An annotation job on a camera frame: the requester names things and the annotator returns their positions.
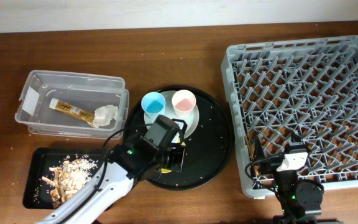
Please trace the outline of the yellow bowl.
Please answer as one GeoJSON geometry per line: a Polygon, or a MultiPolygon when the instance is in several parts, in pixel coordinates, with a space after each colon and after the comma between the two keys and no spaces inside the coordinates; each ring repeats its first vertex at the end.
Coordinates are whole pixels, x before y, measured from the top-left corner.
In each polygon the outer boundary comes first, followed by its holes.
{"type": "Polygon", "coordinates": [[[167,173],[171,172],[171,170],[169,170],[169,169],[163,169],[163,168],[161,168],[160,170],[161,170],[161,173],[162,173],[162,174],[167,174],[167,173]]]}

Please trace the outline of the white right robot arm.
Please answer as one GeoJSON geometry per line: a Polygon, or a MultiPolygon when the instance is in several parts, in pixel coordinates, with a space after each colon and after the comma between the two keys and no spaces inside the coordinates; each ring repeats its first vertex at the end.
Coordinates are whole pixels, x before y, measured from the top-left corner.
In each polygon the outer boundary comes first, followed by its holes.
{"type": "Polygon", "coordinates": [[[282,215],[273,217],[272,222],[284,223],[316,223],[316,216],[322,213],[324,187],[317,181],[299,179],[300,170],[309,157],[310,149],[302,140],[291,133],[290,142],[283,152],[265,157],[259,138],[254,138],[254,155],[251,166],[262,175],[273,175],[274,186],[271,190],[282,208],[282,215]]]}

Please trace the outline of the food scraps pile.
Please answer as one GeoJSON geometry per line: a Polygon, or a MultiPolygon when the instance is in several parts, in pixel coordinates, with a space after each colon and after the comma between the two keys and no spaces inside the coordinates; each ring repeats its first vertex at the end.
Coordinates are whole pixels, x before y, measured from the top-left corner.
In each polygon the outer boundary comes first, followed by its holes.
{"type": "Polygon", "coordinates": [[[40,203],[41,187],[45,187],[47,203],[58,208],[72,198],[92,178],[99,168],[99,160],[85,154],[66,155],[58,159],[57,165],[47,165],[46,174],[39,178],[40,184],[35,190],[34,201],[40,203]]]}

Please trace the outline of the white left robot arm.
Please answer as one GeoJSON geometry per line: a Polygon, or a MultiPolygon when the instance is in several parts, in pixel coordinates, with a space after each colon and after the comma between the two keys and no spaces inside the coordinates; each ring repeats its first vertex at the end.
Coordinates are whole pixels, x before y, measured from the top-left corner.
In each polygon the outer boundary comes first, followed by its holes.
{"type": "Polygon", "coordinates": [[[79,192],[42,223],[93,223],[139,182],[158,179],[163,169],[181,172],[185,155],[182,119],[157,116],[145,134],[134,134],[104,150],[104,162],[79,192]]]}

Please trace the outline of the light blue cup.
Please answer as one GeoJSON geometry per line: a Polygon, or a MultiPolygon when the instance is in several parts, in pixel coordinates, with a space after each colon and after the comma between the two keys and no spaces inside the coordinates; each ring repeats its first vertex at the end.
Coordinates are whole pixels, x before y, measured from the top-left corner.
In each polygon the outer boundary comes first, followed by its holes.
{"type": "Polygon", "coordinates": [[[152,121],[155,121],[159,115],[165,114],[165,106],[165,97],[158,92],[147,93],[141,100],[143,111],[152,121]]]}

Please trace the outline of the pink cup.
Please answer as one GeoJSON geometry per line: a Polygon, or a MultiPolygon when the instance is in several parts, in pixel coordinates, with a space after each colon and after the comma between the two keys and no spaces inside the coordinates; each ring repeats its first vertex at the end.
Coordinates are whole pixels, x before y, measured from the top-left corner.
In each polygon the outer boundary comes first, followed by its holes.
{"type": "Polygon", "coordinates": [[[178,117],[187,118],[196,106],[196,97],[189,90],[179,90],[172,96],[172,105],[178,117]]]}

